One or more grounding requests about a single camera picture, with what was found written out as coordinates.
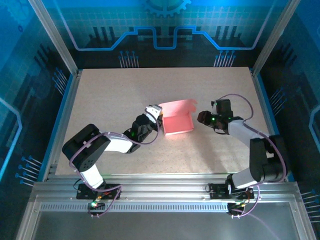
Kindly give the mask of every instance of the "pink cardboard box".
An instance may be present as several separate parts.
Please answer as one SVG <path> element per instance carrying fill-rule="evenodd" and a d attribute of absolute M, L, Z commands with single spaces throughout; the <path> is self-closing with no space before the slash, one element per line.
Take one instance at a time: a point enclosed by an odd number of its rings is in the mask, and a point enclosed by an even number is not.
<path fill-rule="evenodd" d="M 165 136 L 187 133 L 194 129 L 191 114 L 196 111 L 195 104 L 197 101 L 194 99 L 159 104 L 162 107 L 162 125 Z"/>

